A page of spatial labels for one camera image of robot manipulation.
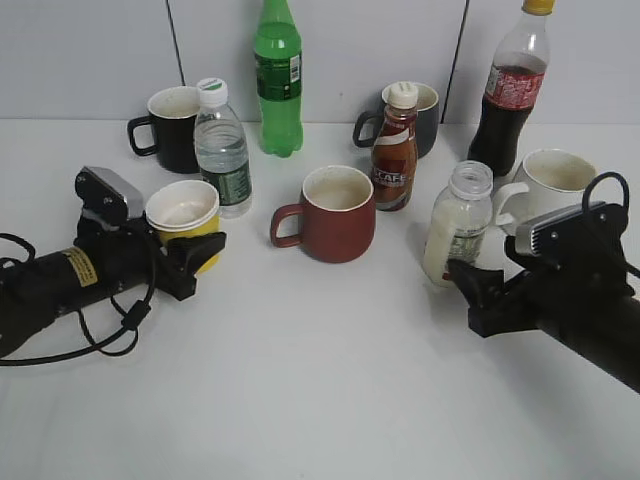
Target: mug rim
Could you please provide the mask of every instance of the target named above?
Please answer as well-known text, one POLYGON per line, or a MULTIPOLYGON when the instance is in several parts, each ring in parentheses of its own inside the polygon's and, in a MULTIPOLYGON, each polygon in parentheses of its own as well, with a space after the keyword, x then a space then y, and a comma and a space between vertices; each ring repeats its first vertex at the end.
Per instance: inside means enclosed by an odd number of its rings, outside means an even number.
POLYGON ((320 210, 324 210, 325 212, 344 213, 344 212, 351 212, 359 208, 362 208, 371 200, 371 198, 373 197, 373 192, 374 192, 374 189, 373 189, 373 183, 371 183, 371 179, 366 174, 364 174, 361 170, 358 170, 357 168, 349 167, 348 165, 327 165, 324 167, 316 168, 311 173, 309 173, 305 177, 304 181, 302 182, 302 195, 304 196, 304 199, 314 207, 319 208, 320 210), (309 195, 307 195, 307 182, 309 182, 311 178, 317 175, 319 172, 323 170, 333 170, 333 169, 357 172, 358 175, 363 177, 367 181, 367 184, 369 185, 369 194, 367 195, 367 198, 362 202, 360 202, 359 204, 349 208, 327 208, 327 207, 323 207, 322 205, 318 205, 316 202, 311 200, 309 198, 309 195))
POLYGON ((214 187, 208 182, 205 182, 204 180, 180 180, 178 182, 173 182, 173 183, 170 183, 169 185, 162 187, 156 193, 151 195, 151 198, 149 198, 149 201, 145 206, 145 214, 146 214, 146 219, 149 225, 151 225, 156 230, 160 230, 162 232, 167 232, 167 233, 179 233, 179 232, 187 232, 189 230, 193 230, 195 228, 201 227, 202 225, 207 223, 209 220, 211 220, 213 217, 215 217, 219 209, 220 209, 220 194, 218 193, 218 190, 216 189, 216 187, 214 187), (190 222, 174 224, 174 225, 168 225, 166 223, 155 221, 152 218, 153 214, 149 215, 149 209, 150 209, 149 207, 151 206, 151 209, 153 209, 154 204, 161 201, 160 199, 162 198, 162 195, 166 195, 169 190, 182 188, 184 185, 187 185, 187 184, 198 184, 199 187, 206 185, 207 188, 214 193, 215 196, 214 196, 213 205, 207 211, 207 213, 202 215, 197 220, 192 220, 190 222))
POLYGON ((563 150, 562 148, 539 148, 539 149, 534 150, 532 152, 529 152, 528 154, 525 155, 524 159, 522 160, 522 169, 527 174, 527 178, 530 178, 531 180, 536 182, 538 185, 540 185, 541 187, 544 187, 544 188, 546 188, 548 190, 553 190, 554 192, 560 192, 560 193, 582 193, 582 192, 585 191, 585 189, 587 187, 585 186, 584 188, 581 188, 580 190, 567 190, 567 189, 564 189, 564 188, 558 188, 558 187, 553 187, 551 185, 547 185, 546 183, 543 183, 540 180, 538 180, 536 177, 534 177, 531 174, 531 172, 529 172, 529 169, 527 167, 527 163, 530 161, 531 157, 533 157, 535 155, 539 155, 540 153, 543 153, 543 152, 560 152, 560 153, 564 153, 564 154, 570 155, 570 156, 580 160, 583 163, 584 166, 588 166, 592 170, 593 178, 595 178, 598 175, 598 170, 596 169, 596 167, 594 167, 591 163, 587 162, 580 155, 576 155, 575 153, 571 153, 571 152, 569 152, 567 150, 563 150))
MULTIPOLYGON (((440 102, 440 94, 436 91, 435 88, 427 85, 426 83, 420 83, 420 82, 412 82, 411 80, 407 80, 409 83, 413 83, 416 87, 418 87, 418 90, 420 90, 420 87, 426 88, 427 90, 430 90, 430 93, 432 93, 435 96, 435 100, 429 104, 429 106, 424 107, 424 108, 419 108, 418 112, 426 112, 428 110, 432 110, 436 105, 438 105, 438 103, 440 102)), ((389 95, 389 89, 391 88, 391 85, 393 85, 393 83, 390 83, 389 85, 387 85, 386 87, 384 87, 382 89, 382 92, 380 92, 380 97, 382 98, 382 101, 387 104, 387 99, 386 97, 389 95)))
POLYGON ((169 117, 167 115, 160 115, 159 113, 157 113, 156 111, 154 111, 154 109, 152 108, 152 104, 155 101, 158 101, 158 99, 162 96, 168 95, 171 92, 174 91, 189 91, 189 92, 193 92, 193 94, 195 95, 196 98, 196 103, 197 103, 197 99, 198 99, 198 89, 196 87, 191 87, 189 85, 179 85, 177 87, 169 87, 169 88, 165 88, 164 90, 160 90, 159 92, 154 93, 151 98, 147 101, 147 110, 148 112, 153 115, 154 117, 158 117, 158 118, 164 118, 165 120, 184 120, 187 118, 191 118, 191 117, 195 117, 198 112, 196 111, 195 113, 193 113, 192 115, 182 115, 182 116, 173 116, 173 117, 169 117))

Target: yellow sticker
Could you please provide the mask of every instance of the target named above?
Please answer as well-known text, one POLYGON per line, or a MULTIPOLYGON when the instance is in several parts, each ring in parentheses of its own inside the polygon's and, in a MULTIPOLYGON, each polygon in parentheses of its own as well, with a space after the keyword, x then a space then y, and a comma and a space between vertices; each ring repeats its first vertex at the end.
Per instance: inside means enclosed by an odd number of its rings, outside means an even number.
POLYGON ((82 288, 98 283, 98 274, 96 273, 96 269, 93 267, 91 260, 83 250, 78 247, 71 247, 68 250, 64 250, 62 253, 67 257, 69 263, 75 270, 82 288))

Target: red mug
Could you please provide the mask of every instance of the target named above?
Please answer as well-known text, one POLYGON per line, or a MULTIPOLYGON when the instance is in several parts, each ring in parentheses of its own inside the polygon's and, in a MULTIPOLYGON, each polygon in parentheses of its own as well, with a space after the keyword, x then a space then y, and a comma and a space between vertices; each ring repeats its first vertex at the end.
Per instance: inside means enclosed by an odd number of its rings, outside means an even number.
POLYGON ((355 260, 367 251, 376 227, 376 206, 369 177, 355 168, 332 165, 311 172, 302 184, 300 203, 273 214, 271 243, 302 245, 312 257, 329 263, 355 260), (300 233, 278 237, 287 217, 301 217, 300 233))

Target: mug handle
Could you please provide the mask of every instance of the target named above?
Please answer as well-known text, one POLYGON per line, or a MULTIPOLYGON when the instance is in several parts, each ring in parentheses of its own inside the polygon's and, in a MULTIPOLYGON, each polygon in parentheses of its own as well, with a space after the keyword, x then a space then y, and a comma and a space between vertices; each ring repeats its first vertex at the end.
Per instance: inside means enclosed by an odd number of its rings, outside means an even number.
POLYGON ((355 144, 356 147, 359 147, 359 148, 373 147, 373 144, 376 141, 376 135, 378 132, 374 132, 374 136, 371 138, 365 138, 364 140, 360 140, 362 127, 364 127, 364 124, 367 123, 369 120, 373 120, 373 119, 382 120, 384 119, 384 115, 378 112, 363 112, 358 117, 358 120, 356 120, 356 125, 353 128, 353 143, 355 144))
POLYGON ((302 215, 302 205, 285 205, 276 210, 271 219, 271 243, 278 248, 295 247, 302 243, 302 236, 298 233, 296 235, 290 235, 288 237, 278 237, 278 227, 282 221, 293 215, 302 215))
POLYGON ((504 205, 514 195, 529 192, 529 185, 524 182, 508 183, 502 186, 493 197, 493 218, 494 223, 501 227, 515 223, 516 219, 510 213, 502 213, 504 205))
POLYGON ((148 157, 149 155, 153 155, 154 153, 158 152, 158 146, 151 145, 150 147, 140 148, 138 147, 138 145, 136 145, 136 137, 133 135, 133 131, 138 127, 142 127, 143 125, 151 125, 150 116, 129 120, 129 123, 127 123, 127 134, 129 135, 129 144, 131 144, 131 148, 133 149, 135 154, 140 157, 148 157))

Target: white wall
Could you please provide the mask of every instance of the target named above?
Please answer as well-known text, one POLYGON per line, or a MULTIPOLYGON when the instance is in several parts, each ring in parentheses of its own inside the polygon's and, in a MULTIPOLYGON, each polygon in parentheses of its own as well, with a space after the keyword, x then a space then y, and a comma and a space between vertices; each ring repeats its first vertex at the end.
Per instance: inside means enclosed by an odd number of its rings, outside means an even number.
POLYGON ((2 118, 132 118, 179 83, 164 0, 0 0, 2 118))
MULTIPOLYGON (((188 84, 217 75, 258 119, 262 0, 169 0, 188 84)), ((303 118, 353 122, 398 79, 444 100, 465 0, 289 0, 302 34, 303 118)), ((478 120, 493 51, 520 0, 471 0, 448 123, 478 120)), ((530 122, 640 123, 640 2, 557 0, 552 62, 530 122)), ((180 83, 165 0, 0 0, 0 118, 115 118, 180 83)))
MULTIPOLYGON (((253 35, 261 0, 171 0, 188 84, 224 78, 244 120, 259 118, 253 35)), ((444 98, 464 0, 289 0, 303 42, 303 118, 353 122, 395 80, 444 98)))
MULTIPOLYGON (((493 52, 519 0, 471 0, 447 123, 477 122, 493 52)), ((640 2, 557 0, 551 64, 530 123, 640 123, 640 2)))

